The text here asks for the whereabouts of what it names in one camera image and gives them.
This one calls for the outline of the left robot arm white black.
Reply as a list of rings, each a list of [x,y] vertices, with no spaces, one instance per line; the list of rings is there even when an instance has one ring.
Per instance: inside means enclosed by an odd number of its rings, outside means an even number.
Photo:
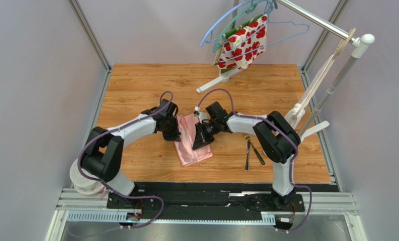
[[[163,99],[138,117],[113,128],[95,127],[77,158],[80,174],[98,181],[119,196],[129,196],[135,184],[120,169],[124,148],[132,142],[161,132],[165,141],[179,142],[178,106]]]

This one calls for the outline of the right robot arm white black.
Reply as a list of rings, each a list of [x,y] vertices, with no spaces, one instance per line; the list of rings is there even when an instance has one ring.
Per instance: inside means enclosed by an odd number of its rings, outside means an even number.
[[[266,156],[273,162],[273,191],[279,197],[295,194],[290,162],[298,152],[301,139],[278,111],[268,115],[228,113],[217,101],[206,107],[206,111],[209,119],[195,124],[193,150],[212,143],[214,136],[220,132],[254,135]]]

